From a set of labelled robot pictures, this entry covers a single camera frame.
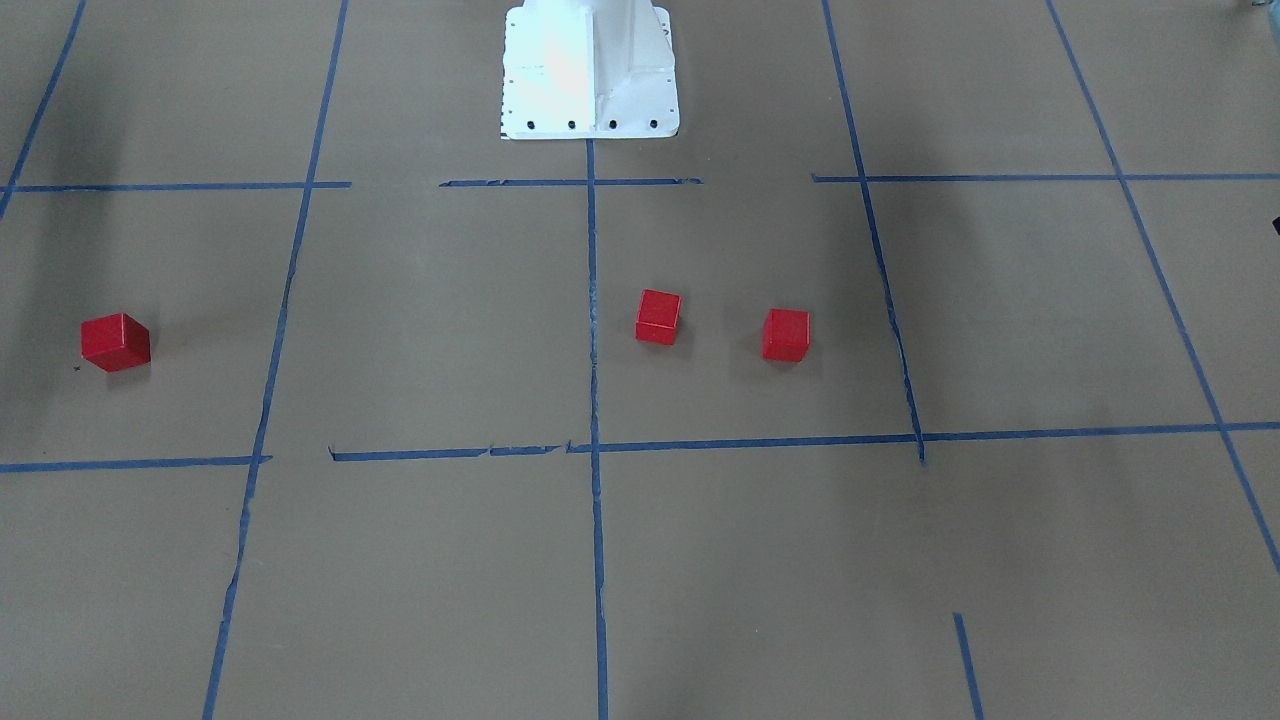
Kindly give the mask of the red block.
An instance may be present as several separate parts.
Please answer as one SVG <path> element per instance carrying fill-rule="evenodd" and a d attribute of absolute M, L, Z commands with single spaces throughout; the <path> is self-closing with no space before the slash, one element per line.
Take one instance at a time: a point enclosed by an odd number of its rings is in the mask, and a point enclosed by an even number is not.
<path fill-rule="evenodd" d="M 809 311 L 771 307 L 762 328 L 762 357 L 774 363 L 801 363 L 812 347 Z"/>
<path fill-rule="evenodd" d="M 636 341 L 671 346 L 678 334 L 682 297 L 659 290 L 645 288 L 634 323 Z"/>

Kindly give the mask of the white pedestal column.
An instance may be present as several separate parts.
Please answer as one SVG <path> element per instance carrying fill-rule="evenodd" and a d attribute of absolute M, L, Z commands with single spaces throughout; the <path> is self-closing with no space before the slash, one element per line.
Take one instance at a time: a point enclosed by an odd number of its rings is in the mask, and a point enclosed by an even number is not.
<path fill-rule="evenodd" d="M 671 15 L 652 1 L 524 1 L 504 18 L 500 137 L 669 138 L 681 124 Z"/>

